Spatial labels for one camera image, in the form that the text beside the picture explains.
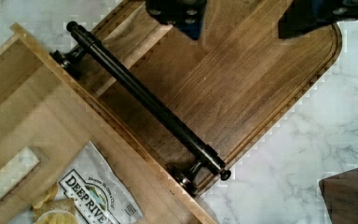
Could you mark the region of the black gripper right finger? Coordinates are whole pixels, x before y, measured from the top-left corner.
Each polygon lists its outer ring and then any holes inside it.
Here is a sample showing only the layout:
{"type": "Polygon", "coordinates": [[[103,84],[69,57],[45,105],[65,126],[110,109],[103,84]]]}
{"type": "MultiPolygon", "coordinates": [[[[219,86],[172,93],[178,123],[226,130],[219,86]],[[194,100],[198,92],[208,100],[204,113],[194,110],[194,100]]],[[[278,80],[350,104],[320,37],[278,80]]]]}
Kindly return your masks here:
{"type": "Polygon", "coordinates": [[[294,38],[339,21],[358,20],[358,0],[294,0],[278,22],[280,39],[294,38]]]}

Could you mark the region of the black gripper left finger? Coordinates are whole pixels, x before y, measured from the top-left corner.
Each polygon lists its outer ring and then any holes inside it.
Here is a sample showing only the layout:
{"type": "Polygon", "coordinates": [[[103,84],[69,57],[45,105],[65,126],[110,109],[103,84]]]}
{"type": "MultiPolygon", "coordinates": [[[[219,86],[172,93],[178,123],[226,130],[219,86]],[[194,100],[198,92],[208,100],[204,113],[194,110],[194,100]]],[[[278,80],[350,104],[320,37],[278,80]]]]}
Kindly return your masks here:
{"type": "Polygon", "coordinates": [[[200,38],[207,0],[145,0],[147,13],[162,25],[172,25],[192,40],[200,38]]]}

